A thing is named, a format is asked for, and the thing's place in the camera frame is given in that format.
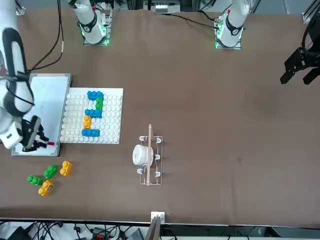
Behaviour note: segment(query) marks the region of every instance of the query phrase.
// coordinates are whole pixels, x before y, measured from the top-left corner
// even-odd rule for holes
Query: white cup
[[[132,160],[133,164],[140,166],[140,165],[147,165],[148,163],[148,147],[142,145],[136,145],[133,149],[132,153]],[[154,161],[154,150],[150,149],[150,166]]]

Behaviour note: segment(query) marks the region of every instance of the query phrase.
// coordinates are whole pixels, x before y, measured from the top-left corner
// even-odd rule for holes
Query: white pegboard
[[[88,99],[88,91],[103,93],[102,118],[92,118],[91,129],[100,130],[99,137],[82,136],[86,109],[96,109],[96,101]],[[123,105],[123,88],[71,87],[66,97],[61,143],[77,144],[119,144]]]

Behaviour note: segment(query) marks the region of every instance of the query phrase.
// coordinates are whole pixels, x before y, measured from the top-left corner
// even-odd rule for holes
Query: metal bracket
[[[156,217],[160,217],[160,223],[161,224],[165,224],[165,212],[164,211],[152,211],[151,212],[151,222],[152,222],[152,219],[156,218]]]

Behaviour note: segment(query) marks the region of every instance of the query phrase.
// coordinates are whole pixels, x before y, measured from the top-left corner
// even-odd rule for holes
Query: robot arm
[[[239,42],[249,11],[248,0],[232,0],[230,12],[222,15],[223,26],[217,36],[222,45],[232,48]]]
[[[89,44],[99,43],[106,35],[102,26],[106,24],[106,15],[93,10],[90,0],[66,0],[74,9],[79,20],[82,34]]]
[[[0,1],[0,51],[6,68],[6,76],[0,78],[0,139],[7,149],[22,143],[28,151],[37,145],[35,137],[42,126],[37,116],[31,122],[23,119],[34,105],[34,95],[14,0]]]

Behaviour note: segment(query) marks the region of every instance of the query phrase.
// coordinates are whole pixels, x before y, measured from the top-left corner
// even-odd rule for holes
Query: white plastic holder
[[[148,146],[148,136],[139,136],[139,141],[141,145]],[[152,136],[154,161],[150,166],[150,176],[151,180],[149,185],[161,185],[162,184],[162,172],[163,172],[163,137],[162,136]],[[147,166],[142,164],[136,170],[140,178],[141,185],[147,184]]]

